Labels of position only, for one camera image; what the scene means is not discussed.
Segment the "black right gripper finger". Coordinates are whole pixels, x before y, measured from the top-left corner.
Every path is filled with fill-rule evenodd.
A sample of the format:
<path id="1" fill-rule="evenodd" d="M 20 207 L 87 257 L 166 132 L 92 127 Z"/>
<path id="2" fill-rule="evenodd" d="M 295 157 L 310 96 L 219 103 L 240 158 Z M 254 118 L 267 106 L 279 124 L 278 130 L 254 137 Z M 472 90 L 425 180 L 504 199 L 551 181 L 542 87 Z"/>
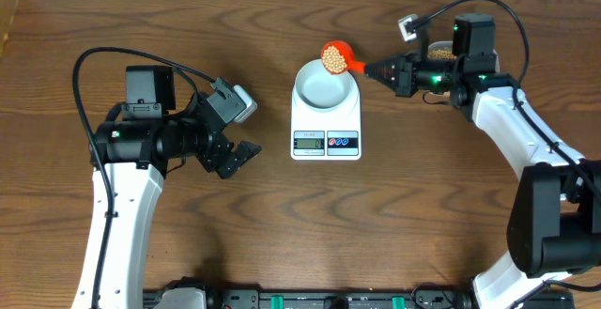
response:
<path id="1" fill-rule="evenodd" d="M 397 54 L 384 60 L 379 60 L 365 65 L 364 73 L 366 75 L 395 75 L 404 67 L 406 56 Z"/>
<path id="2" fill-rule="evenodd" d="M 394 70 L 369 70 L 368 77 L 389 88 L 397 88 L 398 86 Z"/>

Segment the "red plastic measuring scoop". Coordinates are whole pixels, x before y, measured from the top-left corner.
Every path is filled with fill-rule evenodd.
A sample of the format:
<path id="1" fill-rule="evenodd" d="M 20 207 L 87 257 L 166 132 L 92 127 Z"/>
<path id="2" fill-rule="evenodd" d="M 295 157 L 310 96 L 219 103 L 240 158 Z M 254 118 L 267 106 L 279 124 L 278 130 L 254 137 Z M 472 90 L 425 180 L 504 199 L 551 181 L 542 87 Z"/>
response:
<path id="1" fill-rule="evenodd" d="M 366 64 L 355 59 L 354 51 L 345 41 L 327 42 L 321 50 L 320 58 L 322 65 L 330 74 L 338 75 L 349 70 L 365 73 Z"/>

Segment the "grey round bowl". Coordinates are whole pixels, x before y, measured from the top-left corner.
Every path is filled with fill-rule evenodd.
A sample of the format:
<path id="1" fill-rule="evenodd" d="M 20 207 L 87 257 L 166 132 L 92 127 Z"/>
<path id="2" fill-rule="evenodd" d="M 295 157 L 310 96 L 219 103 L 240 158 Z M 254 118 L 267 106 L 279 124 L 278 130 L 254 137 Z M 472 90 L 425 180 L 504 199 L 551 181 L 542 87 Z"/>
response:
<path id="1" fill-rule="evenodd" d="M 357 96 L 352 76 L 329 73 L 319 59 L 306 63 L 297 73 L 293 94 L 297 100 L 316 110 L 335 109 Z"/>

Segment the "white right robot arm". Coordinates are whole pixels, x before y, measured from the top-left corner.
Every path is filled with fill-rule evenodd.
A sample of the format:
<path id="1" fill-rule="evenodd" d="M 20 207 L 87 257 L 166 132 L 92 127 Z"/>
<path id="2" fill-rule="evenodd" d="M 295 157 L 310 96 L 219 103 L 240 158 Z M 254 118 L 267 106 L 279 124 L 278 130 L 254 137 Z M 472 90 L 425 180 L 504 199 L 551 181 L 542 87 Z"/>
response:
<path id="1" fill-rule="evenodd" d="M 562 141 L 535 113 L 517 79 L 499 71 L 492 16 L 455 18 L 452 58 L 428 56 L 422 22 L 400 20 L 420 50 L 367 64 L 363 73 L 398 97 L 447 93 L 449 105 L 486 133 L 519 179 L 508 251 L 470 286 L 474 308 L 517 308 L 542 289 L 600 264 L 600 163 Z"/>

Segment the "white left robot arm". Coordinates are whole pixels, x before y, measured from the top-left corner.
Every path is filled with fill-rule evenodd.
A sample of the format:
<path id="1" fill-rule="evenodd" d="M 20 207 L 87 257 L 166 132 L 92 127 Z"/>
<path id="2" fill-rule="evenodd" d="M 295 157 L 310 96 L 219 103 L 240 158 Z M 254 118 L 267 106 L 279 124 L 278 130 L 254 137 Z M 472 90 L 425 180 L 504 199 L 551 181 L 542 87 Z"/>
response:
<path id="1" fill-rule="evenodd" d="M 219 178 L 232 177 L 261 147 L 230 142 L 223 129 L 257 108 L 239 85 L 222 78 L 212 94 L 193 92 L 176 109 L 168 66 L 129 66 L 126 99 L 114 106 L 92 137 L 92 221 L 75 308 L 140 308 L 154 210 L 174 159 L 196 158 Z"/>

